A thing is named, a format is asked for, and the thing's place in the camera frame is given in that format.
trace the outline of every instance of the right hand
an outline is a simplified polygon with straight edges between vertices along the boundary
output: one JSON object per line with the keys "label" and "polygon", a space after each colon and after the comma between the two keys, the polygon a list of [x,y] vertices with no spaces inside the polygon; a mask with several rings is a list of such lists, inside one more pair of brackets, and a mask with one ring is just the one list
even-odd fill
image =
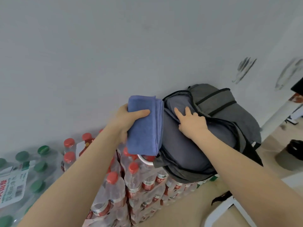
{"label": "right hand", "polygon": [[185,116],[175,107],[176,116],[180,120],[179,130],[188,138],[193,139],[195,135],[209,131],[205,117],[199,116],[196,112],[191,114],[189,107],[185,108]]}

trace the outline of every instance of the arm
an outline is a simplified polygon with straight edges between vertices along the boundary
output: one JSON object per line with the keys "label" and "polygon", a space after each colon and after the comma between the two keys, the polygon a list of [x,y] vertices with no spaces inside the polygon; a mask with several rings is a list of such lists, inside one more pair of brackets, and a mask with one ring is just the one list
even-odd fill
{"label": "arm", "polygon": [[177,108],[179,129],[203,150],[234,197],[257,226],[301,226],[303,198],[262,166],[229,147],[207,129],[204,117]]}
{"label": "arm", "polygon": [[103,183],[118,145],[126,141],[135,120],[149,110],[127,112],[120,107],[114,118],[81,157],[34,203],[18,227],[82,226]]}

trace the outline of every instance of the trash bin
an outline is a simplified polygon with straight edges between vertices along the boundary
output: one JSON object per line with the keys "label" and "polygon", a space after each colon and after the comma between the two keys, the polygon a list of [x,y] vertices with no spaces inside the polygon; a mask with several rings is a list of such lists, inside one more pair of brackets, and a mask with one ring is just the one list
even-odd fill
{"label": "trash bin", "polygon": [[303,171],[303,141],[291,140],[275,159],[284,169],[293,172]]}

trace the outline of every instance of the left hand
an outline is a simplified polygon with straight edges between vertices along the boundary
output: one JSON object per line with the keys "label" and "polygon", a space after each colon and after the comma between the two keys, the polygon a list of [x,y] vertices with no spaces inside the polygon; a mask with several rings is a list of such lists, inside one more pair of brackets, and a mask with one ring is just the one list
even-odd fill
{"label": "left hand", "polygon": [[122,143],[126,143],[127,131],[131,128],[134,122],[139,119],[148,116],[149,110],[140,110],[134,112],[127,111],[127,104],[124,104],[118,109],[116,116],[108,123],[108,127],[116,127],[120,131],[120,138]]}

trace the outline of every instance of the gray backpack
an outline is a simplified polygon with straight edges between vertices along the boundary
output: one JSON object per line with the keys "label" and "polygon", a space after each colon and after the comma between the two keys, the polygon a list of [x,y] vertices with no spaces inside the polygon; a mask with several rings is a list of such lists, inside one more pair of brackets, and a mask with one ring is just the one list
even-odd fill
{"label": "gray backpack", "polygon": [[174,108],[184,114],[205,116],[208,129],[221,141],[262,165],[251,143],[261,142],[257,121],[238,105],[230,89],[218,90],[209,84],[196,84],[187,90],[176,91],[164,99],[162,147],[154,160],[180,183],[203,181],[217,172],[205,154],[178,129],[179,120]]}

